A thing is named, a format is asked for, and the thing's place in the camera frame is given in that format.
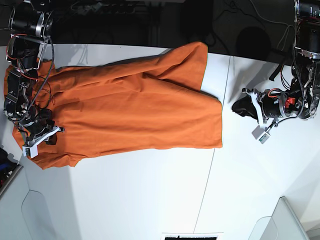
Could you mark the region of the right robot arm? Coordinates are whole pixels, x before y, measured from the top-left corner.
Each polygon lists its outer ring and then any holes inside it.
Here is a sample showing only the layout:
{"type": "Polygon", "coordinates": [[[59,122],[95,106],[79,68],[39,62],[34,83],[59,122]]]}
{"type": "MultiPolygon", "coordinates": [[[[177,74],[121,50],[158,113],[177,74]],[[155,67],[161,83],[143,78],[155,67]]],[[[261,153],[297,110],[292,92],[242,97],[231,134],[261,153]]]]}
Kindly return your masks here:
{"type": "Polygon", "coordinates": [[[38,70],[47,45],[53,44],[53,9],[51,0],[24,0],[13,7],[8,22],[11,38],[6,60],[12,69],[7,76],[3,111],[24,134],[23,148],[27,150],[43,141],[53,143],[55,134],[63,131],[52,120],[52,111],[36,104],[49,78],[48,75],[39,77],[38,70]]]}

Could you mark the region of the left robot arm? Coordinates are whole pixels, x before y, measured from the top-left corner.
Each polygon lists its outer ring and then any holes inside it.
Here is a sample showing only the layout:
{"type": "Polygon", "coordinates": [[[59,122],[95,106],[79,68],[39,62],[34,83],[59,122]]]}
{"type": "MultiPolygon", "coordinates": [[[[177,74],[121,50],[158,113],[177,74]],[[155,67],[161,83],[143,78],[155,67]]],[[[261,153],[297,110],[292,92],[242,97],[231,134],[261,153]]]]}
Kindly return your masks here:
{"type": "Polygon", "coordinates": [[[320,2],[297,0],[294,9],[291,83],[282,78],[284,90],[273,88],[259,92],[255,88],[243,88],[245,97],[231,108],[242,117],[257,120],[260,127],[269,119],[276,127],[286,119],[308,120],[317,113],[320,102],[320,2]]]}

